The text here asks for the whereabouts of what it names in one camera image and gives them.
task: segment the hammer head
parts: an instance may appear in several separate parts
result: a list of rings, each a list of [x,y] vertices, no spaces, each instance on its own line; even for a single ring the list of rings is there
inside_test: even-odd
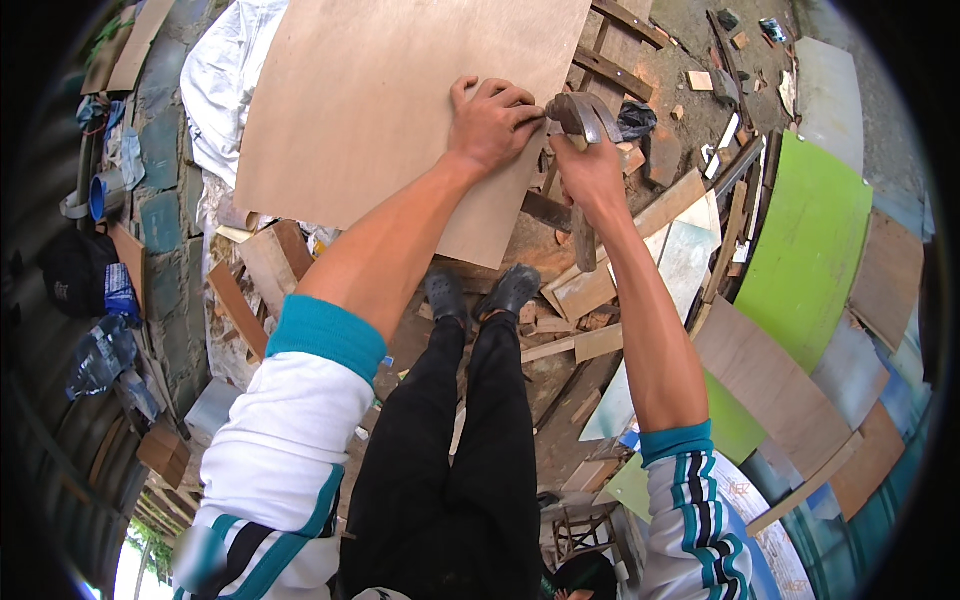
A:
[[[610,109],[589,92],[562,92],[546,104],[546,116],[560,121],[565,133],[582,135],[587,144],[599,144],[603,140],[601,129],[614,144],[623,141],[620,128],[610,114]]]

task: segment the left hand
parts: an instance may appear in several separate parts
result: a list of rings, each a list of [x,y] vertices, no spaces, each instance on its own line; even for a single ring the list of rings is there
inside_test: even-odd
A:
[[[485,80],[467,100],[467,88],[476,76],[461,77],[450,88],[454,116],[447,153],[460,158],[474,181],[526,147],[530,136],[543,126],[543,108],[534,106],[533,94],[502,79]]]

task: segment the white tarp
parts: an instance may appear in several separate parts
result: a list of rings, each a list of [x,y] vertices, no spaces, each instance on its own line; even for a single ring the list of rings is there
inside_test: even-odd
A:
[[[236,0],[190,51],[180,73],[193,159],[231,188],[250,102],[288,4]]]

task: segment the hand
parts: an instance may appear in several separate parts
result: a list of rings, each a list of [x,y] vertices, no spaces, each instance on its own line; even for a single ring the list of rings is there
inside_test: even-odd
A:
[[[474,182],[520,154],[544,121],[533,95],[502,79],[484,81],[467,100],[467,88],[478,81],[461,77],[450,88],[454,115],[446,144],[447,153],[463,161]]]
[[[601,238],[624,220],[632,221],[623,187],[620,152],[603,132],[603,141],[577,150],[566,135],[551,135],[550,147],[557,154],[557,166],[567,203],[576,203]]]

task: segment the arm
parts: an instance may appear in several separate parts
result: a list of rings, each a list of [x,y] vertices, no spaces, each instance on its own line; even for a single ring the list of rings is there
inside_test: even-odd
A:
[[[623,360],[650,471],[650,557],[644,598],[747,597],[749,551],[717,497],[707,387],[693,344],[626,203],[619,154],[605,140],[583,153],[550,138],[564,195],[604,242],[616,273]]]
[[[180,564],[178,585],[196,590],[205,582],[210,596],[328,596],[324,584],[339,564],[333,521],[347,444],[373,400],[385,340],[457,204],[542,125],[529,92],[486,80],[467,100],[476,83],[465,77],[450,90],[446,154],[344,233],[284,302],[266,360],[201,466],[204,501],[194,523],[226,543],[228,571]],[[189,594],[179,590],[175,598],[182,597]]]

